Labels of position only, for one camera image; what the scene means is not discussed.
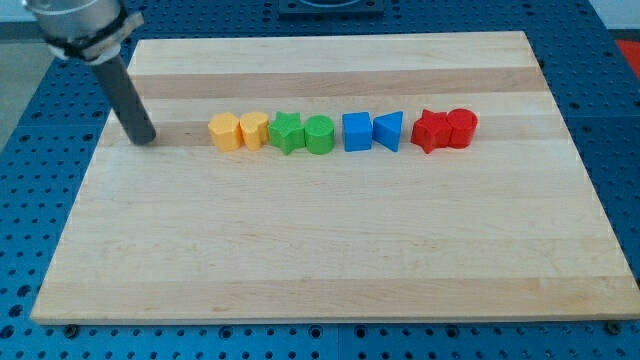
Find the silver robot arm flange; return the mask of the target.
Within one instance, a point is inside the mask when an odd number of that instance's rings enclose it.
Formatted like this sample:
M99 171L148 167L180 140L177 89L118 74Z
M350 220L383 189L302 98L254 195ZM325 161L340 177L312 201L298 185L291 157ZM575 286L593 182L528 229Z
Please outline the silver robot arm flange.
M121 0L23 0L37 20L51 53L62 60L102 64L144 24L141 12L130 13Z

